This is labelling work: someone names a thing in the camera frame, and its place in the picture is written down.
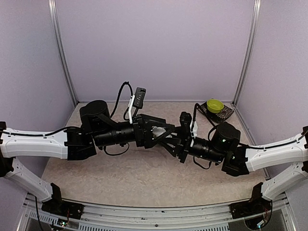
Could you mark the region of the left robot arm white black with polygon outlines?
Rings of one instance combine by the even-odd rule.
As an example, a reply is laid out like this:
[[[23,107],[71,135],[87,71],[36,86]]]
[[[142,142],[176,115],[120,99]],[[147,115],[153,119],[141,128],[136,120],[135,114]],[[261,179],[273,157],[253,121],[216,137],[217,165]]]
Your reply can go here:
[[[144,114],[130,121],[115,122],[102,100],[81,107],[79,114],[80,127],[68,126],[54,132],[17,131],[5,122],[0,124],[0,176],[21,185],[57,214],[67,210],[60,188],[24,168],[19,156],[79,161],[96,155],[97,149],[115,144],[135,142],[136,146],[149,149],[175,130],[165,119]]]

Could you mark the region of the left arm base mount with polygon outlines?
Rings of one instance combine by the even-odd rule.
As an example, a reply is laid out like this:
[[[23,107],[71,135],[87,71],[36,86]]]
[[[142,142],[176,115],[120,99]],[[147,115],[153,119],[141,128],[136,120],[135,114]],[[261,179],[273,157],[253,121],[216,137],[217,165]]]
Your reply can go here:
[[[51,199],[42,203],[41,210],[66,218],[81,219],[84,205],[69,201],[56,201]]]

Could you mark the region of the small white pill bottle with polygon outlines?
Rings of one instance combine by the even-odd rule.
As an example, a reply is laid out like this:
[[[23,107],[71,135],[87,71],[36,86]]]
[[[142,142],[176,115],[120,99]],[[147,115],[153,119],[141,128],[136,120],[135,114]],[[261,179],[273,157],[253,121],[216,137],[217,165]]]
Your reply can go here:
[[[157,138],[157,137],[159,137],[160,135],[162,135],[163,133],[165,133],[167,131],[168,131],[167,128],[162,128],[162,127],[154,126],[152,134],[153,134],[154,138]]]

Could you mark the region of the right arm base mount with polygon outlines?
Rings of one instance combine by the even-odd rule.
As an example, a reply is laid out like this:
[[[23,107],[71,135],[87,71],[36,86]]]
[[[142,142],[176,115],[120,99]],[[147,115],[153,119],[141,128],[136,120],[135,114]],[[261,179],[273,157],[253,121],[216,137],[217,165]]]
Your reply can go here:
[[[230,204],[231,215],[233,219],[249,217],[261,214],[272,209],[272,201],[258,199],[255,201],[242,201]]]

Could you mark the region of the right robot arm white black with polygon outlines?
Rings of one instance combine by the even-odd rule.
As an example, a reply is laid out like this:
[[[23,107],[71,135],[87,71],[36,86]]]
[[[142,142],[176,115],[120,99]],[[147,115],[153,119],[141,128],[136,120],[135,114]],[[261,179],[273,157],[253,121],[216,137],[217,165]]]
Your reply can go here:
[[[259,169],[289,163],[290,166],[274,178],[256,185],[246,203],[255,214],[277,195],[308,178],[308,128],[289,139],[260,146],[240,143],[240,131],[227,122],[214,126],[208,138],[201,139],[184,127],[164,138],[160,145],[180,162],[187,155],[222,164],[221,170],[230,176],[248,175]]]

